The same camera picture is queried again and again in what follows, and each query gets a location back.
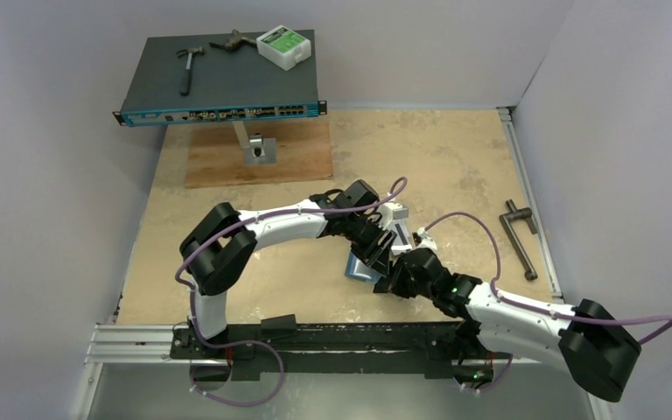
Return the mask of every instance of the white plastic container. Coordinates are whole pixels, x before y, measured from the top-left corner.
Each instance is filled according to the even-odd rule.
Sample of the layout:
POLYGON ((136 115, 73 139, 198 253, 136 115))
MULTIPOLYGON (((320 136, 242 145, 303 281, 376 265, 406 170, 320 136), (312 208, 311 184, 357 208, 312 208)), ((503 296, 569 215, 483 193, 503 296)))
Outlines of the white plastic container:
POLYGON ((283 25, 256 39, 259 53, 284 70, 311 56, 311 41, 283 25))

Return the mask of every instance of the table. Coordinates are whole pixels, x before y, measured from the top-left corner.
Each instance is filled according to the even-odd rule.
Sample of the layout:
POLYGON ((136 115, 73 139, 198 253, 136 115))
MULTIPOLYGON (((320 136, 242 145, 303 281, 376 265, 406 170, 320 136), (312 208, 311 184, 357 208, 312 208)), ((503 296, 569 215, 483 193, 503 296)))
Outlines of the table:
MULTIPOLYGON (((325 118, 330 123, 333 179, 274 185, 185 189, 190 137, 203 124, 169 127, 117 323, 169 325, 186 319, 186 288, 173 281, 181 263, 178 247, 217 203, 264 210, 347 187, 356 179, 365 179, 384 194, 400 176, 409 179, 398 200, 410 209, 411 231, 453 210, 475 214, 499 243, 503 267, 499 286, 529 298, 551 300, 537 238, 524 226, 517 229, 540 274, 528 282, 498 220, 507 211, 505 200, 514 200, 518 207, 526 200, 495 110, 343 110, 325 118)), ((472 220, 452 218, 431 233, 444 266, 486 281, 493 276, 493 249, 472 220)), ((228 322, 258 323, 288 313, 295 313, 298 322, 448 319, 427 299, 375 295, 371 285, 344 277, 348 252, 348 241, 337 237, 291 241, 256 252, 228 292, 228 322)))

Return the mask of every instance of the gray floor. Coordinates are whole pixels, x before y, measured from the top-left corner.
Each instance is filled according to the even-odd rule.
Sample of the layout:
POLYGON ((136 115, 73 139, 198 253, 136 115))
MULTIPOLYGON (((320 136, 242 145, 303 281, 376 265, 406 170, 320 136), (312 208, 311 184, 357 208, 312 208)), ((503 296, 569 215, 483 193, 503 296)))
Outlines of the gray floor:
MULTIPOLYGON (((288 374, 268 403, 239 409, 189 392, 188 367, 105 365, 92 419, 403 419, 591 420, 586 394, 566 374, 538 364, 518 364, 498 388, 476 398, 453 381, 409 374, 288 374)), ((277 380, 226 384, 218 395, 249 400, 277 380)))

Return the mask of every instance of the green label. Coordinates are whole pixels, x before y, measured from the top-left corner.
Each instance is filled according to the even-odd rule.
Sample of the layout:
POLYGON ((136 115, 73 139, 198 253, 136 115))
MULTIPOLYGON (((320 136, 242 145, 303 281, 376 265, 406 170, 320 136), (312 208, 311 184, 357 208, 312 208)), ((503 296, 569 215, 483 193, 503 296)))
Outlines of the green label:
POLYGON ((264 43, 274 47, 280 53, 287 53, 303 41, 305 41, 304 36, 287 28, 279 28, 263 39, 264 43))

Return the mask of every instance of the black metal top surface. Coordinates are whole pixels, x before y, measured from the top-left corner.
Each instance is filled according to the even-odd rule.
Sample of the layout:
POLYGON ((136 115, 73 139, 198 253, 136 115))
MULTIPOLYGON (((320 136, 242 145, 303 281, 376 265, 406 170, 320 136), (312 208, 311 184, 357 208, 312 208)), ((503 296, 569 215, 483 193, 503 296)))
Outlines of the black metal top surface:
MULTIPOLYGON (((264 58, 252 45, 228 52, 210 47, 223 44, 230 33, 148 38, 137 64, 123 112, 264 107, 318 100, 315 63, 315 32, 297 31, 311 41, 312 55, 288 71, 264 58), (204 47, 204 55, 194 56, 192 88, 188 96, 179 94, 186 56, 178 50, 204 47)), ((255 39, 264 32, 242 35, 255 39)))

